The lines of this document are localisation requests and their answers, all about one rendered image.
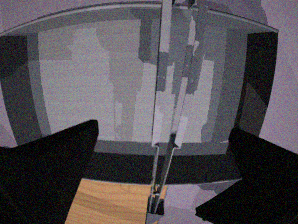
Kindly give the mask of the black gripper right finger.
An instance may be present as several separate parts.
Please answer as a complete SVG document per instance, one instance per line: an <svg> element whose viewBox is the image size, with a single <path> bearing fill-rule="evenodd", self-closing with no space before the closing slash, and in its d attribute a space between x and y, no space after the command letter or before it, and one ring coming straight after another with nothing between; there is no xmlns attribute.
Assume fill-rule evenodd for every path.
<svg viewBox="0 0 298 224"><path fill-rule="evenodd" d="M227 143L257 224L294 221L298 217L298 153L239 128L231 128Z"/></svg>

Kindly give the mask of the wooden board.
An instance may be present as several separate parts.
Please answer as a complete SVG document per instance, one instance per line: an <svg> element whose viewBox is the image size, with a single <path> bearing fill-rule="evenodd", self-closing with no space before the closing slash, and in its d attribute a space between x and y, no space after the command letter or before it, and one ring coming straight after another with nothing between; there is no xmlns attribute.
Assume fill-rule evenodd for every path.
<svg viewBox="0 0 298 224"><path fill-rule="evenodd" d="M146 224L150 185L82 180L65 224Z"/></svg>

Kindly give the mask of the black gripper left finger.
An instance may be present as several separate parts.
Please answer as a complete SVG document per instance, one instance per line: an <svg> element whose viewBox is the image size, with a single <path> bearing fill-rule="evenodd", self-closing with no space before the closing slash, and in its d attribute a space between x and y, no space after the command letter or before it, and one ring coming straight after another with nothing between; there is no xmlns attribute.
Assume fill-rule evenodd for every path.
<svg viewBox="0 0 298 224"><path fill-rule="evenodd" d="M0 147L0 190L27 224L65 224L94 145L90 119L43 139Z"/></svg>

